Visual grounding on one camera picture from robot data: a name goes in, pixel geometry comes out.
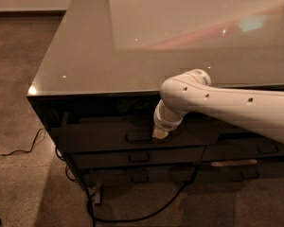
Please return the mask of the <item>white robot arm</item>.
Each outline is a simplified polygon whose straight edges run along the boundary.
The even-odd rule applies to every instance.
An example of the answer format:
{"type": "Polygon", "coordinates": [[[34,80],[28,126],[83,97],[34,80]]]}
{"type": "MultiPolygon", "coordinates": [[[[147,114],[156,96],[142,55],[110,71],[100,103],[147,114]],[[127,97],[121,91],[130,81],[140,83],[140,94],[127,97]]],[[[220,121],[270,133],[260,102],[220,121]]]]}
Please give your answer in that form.
{"type": "Polygon", "coordinates": [[[284,144],[284,92],[217,88],[201,69],[166,79],[152,136],[163,139],[190,112],[206,114],[284,144]]]}

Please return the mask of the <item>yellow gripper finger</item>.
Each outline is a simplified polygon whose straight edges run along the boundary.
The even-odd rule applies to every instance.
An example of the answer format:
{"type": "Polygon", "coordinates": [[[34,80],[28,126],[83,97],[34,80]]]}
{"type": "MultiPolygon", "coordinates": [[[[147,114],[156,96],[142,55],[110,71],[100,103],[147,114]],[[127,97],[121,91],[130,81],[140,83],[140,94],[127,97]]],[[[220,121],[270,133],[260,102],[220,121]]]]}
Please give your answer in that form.
{"type": "Polygon", "coordinates": [[[153,132],[152,132],[153,138],[163,140],[168,136],[169,136],[169,133],[167,131],[164,131],[164,130],[158,128],[158,127],[153,128],[153,132]]]}

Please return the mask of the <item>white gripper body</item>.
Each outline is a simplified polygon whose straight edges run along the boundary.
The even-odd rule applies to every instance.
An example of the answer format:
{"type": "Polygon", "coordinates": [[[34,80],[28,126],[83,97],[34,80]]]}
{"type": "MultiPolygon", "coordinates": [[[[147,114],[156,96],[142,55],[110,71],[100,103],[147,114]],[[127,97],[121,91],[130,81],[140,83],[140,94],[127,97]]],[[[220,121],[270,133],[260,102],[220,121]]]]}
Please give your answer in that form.
{"type": "Polygon", "coordinates": [[[175,131],[182,123],[185,112],[169,108],[163,100],[160,100],[155,108],[153,120],[155,126],[163,131],[175,131]]]}

